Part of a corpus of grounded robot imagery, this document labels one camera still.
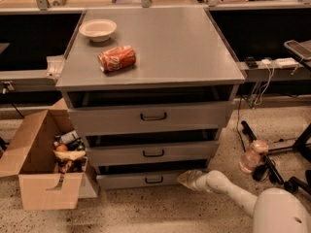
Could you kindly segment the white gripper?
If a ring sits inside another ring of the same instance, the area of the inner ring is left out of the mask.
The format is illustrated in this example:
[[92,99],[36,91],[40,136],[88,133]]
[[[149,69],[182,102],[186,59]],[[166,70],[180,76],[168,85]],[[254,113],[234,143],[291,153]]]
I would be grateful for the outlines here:
[[188,170],[179,175],[177,181],[183,186],[194,189],[195,191],[212,191],[210,185],[207,183],[207,174],[202,173],[200,170]]

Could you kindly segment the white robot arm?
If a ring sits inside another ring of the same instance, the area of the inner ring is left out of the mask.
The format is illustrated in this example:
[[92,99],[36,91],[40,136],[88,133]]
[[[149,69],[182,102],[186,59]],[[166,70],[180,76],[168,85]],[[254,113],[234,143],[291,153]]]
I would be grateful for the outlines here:
[[311,216],[302,203],[284,189],[268,188],[256,196],[217,170],[188,170],[177,181],[194,191],[226,195],[253,220],[253,233],[311,233]]

